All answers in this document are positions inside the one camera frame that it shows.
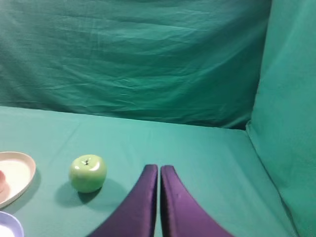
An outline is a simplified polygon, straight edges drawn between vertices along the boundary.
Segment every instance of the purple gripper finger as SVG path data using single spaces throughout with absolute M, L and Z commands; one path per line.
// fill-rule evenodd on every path
M 171 165 L 161 168 L 160 217 L 163 237 L 233 237 L 200 207 Z
M 146 165 L 125 200 L 89 237 L 153 237 L 157 179 L 157 166 Z

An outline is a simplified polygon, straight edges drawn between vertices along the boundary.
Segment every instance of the bowl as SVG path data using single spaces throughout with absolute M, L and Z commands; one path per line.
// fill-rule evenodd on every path
M 24 237 L 23 227 L 18 219 L 3 211 L 0 211 L 0 236 Z

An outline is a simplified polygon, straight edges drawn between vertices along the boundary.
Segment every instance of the green cloth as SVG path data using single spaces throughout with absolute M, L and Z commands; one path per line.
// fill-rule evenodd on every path
M 244 127 L 269 0 L 1 0 L 0 105 Z
M 0 150 L 27 153 L 37 164 L 27 192 L 4 209 L 28 237 L 86 236 L 148 163 L 174 165 L 199 204 L 236 237 L 296 237 L 245 131 L 0 107 Z M 68 183 L 72 161 L 84 154 L 108 166 L 92 200 Z M 162 237 L 159 217 L 155 236 Z
M 315 0 L 273 1 L 261 82 L 248 125 L 301 237 L 316 236 L 315 9 Z

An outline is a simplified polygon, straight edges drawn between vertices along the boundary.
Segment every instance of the pink object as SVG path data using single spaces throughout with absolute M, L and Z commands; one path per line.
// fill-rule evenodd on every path
M 0 192 L 2 192 L 4 190 L 4 187 L 5 187 L 5 175 L 0 170 Z

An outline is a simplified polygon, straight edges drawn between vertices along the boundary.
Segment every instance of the teal backdrop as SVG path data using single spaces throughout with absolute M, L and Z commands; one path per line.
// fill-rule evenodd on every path
M 2 0 L 0 105 L 243 127 L 270 5 Z

